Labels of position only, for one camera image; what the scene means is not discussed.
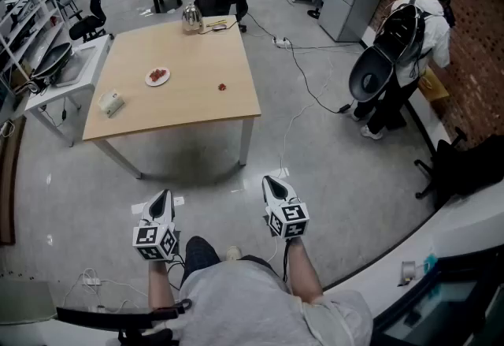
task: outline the concrete floor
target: concrete floor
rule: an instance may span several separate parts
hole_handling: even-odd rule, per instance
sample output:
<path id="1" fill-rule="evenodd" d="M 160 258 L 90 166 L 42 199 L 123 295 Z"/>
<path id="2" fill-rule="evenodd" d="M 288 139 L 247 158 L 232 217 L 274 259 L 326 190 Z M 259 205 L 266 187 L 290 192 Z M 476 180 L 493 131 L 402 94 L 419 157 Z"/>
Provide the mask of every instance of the concrete floor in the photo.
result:
<path id="1" fill-rule="evenodd" d="M 306 15 L 311 5 L 290 0 L 248 0 L 249 13 L 270 32 L 288 37 L 300 47 L 334 45 L 317 22 Z M 89 0 L 77 0 L 88 11 Z M 174 14 L 151 14 L 152 0 L 102 0 L 106 30 L 114 34 L 179 20 Z M 147 290 L 147 263 L 132 247 L 138 216 L 130 206 L 147 201 L 163 188 L 183 196 L 176 208 L 182 249 L 191 236 L 204 236 L 220 255 L 231 245 L 244 254 L 268 259 L 275 251 L 261 216 L 265 205 L 261 179 L 279 172 L 284 134 L 290 120 L 313 102 L 292 54 L 276 49 L 250 17 L 243 35 L 262 116 L 254 126 L 249 161 L 237 165 L 241 125 L 222 122 L 174 128 L 111 141 L 144 173 L 135 180 L 90 143 L 82 143 L 91 95 L 76 98 L 77 113 L 67 103 L 61 130 L 76 137 L 63 147 L 37 120 L 28 117 L 17 167 L 15 225 L 17 243 L 4 247 L 3 272 L 34 277 L 51 284 L 56 303 L 85 268 L 101 279 L 129 283 Z M 331 75 L 321 101 L 337 110 L 351 100 L 347 79 L 362 51 L 359 45 L 296 55 L 313 92 L 319 93 Z M 63 104 L 48 107 L 56 123 Z M 407 112 L 406 128 L 387 132 L 374 142 L 361 137 L 348 116 L 334 115 L 314 105 L 292 124 L 283 166 L 285 179 L 306 202 L 311 217 L 304 237 L 322 285 L 351 273 L 393 246 L 432 211 L 432 201 L 418 201 L 414 192 L 426 179 L 413 166 L 428 159 L 428 148 Z M 281 273 L 283 244 L 272 265 Z M 170 273 L 178 285 L 182 269 Z M 146 298 L 127 286 L 104 284 L 101 302 L 118 306 L 123 299 L 146 305 Z M 67 305 L 96 305 L 96 297 L 76 286 Z"/>

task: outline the person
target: person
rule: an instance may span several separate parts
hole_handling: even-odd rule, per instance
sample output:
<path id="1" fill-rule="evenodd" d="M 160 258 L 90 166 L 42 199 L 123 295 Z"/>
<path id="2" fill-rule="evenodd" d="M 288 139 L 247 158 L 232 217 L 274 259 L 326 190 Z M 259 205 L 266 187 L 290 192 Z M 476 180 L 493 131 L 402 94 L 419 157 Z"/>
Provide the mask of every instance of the person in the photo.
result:
<path id="1" fill-rule="evenodd" d="M 382 128 L 390 115 L 399 112 L 402 105 L 417 89 L 418 80 L 425 73 L 429 58 L 441 67 L 450 64 L 450 25 L 445 19 L 445 12 L 450 8 L 451 0 L 415 0 L 414 5 L 429 13 L 425 18 L 424 42 L 421 48 L 421 58 L 397 64 L 395 74 L 385 89 L 385 96 L 376 112 L 371 116 L 366 126 L 361 128 L 361 134 L 374 140 L 383 137 Z M 395 11 L 401 4 L 408 4 L 410 0 L 396 0 L 392 5 Z M 351 114 L 355 121 L 361 120 L 378 103 L 378 98 L 369 102 L 360 102 Z"/>
<path id="2" fill-rule="evenodd" d="M 181 345 L 368 345 L 372 316 L 359 292 L 324 294 L 303 242 L 288 248 L 292 292 L 263 259 L 231 247 L 221 262 L 199 236 L 186 246 L 180 299 L 191 308 L 151 331 L 172 330 Z M 175 303 L 164 262 L 150 262 L 149 306 Z"/>

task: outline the white plate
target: white plate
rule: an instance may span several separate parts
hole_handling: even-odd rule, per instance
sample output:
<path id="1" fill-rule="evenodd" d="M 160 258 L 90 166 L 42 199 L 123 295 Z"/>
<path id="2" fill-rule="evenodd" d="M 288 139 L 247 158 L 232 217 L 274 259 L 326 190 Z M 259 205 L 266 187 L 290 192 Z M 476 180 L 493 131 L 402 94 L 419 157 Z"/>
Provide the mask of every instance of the white plate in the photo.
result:
<path id="1" fill-rule="evenodd" d="M 155 71 L 156 69 L 158 70 L 166 70 L 166 74 L 161 77 L 159 80 L 156 82 L 153 82 L 152 79 L 150 78 L 150 74 Z M 146 76 L 145 76 L 145 84 L 150 85 L 151 87 L 157 87 L 163 83 L 166 83 L 168 81 L 168 78 L 170 78 L 170 71 L 166 67 L 156 67 L 155 69 L 150 70 Z"/>

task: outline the power strip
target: power strip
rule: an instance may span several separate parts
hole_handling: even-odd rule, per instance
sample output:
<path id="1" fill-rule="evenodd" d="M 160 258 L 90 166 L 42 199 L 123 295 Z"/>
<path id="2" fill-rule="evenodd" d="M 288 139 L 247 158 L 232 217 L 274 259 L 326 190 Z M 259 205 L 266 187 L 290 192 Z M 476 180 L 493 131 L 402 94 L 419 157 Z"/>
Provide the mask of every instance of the power strip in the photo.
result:
<path id="1" fill-rule="evenodd" d="M 98 278 L 94 278 L 94 277 L 85 277 L 83 279 L 83 282 L 85 285 L 88 285 L 88 286 L 101 286 L 102 285 L 102 281 Z"/>

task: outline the foot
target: foot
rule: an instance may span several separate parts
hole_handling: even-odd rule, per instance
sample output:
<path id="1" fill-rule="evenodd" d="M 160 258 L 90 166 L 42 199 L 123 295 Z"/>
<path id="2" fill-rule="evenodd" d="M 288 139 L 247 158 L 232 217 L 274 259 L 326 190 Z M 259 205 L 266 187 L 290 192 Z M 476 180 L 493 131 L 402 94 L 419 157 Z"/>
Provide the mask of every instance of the foot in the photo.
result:
<path id="1" fill-rule="evenodd" d="M 371 133 L 371 131 L 368 128 L 368 125 L 361 127 L 361 134 L 364 137 L 369 137 L 369 138 L 371 138 L 373 140 L 379 140 L 379 139 L 381 139 L 384 136 L 383 133 L 380 133 L 380 132 L 378 132 L 378 133 Z"/>
<path id="2" fill-rule="evenodd" d="M 228 252 L 226 252 L 226 260 L 227 261 L 237 261 L 242 257 L 242 252 L 238 247 L 230 247 Z"/>
<path id="3" fill-rule="evenodd" d="M 353 120 L 353 121 L 355 121 L 355 122 L 359 122 L 359 121 L 362 119 L 361 117 L 357 117 L 357 116 L 355 116 L 355 113 L 353 113 L 353 112 L 350 114 L 350 117 L 351 117 L 351 118 L 352 118 L 352 120 Z"/>

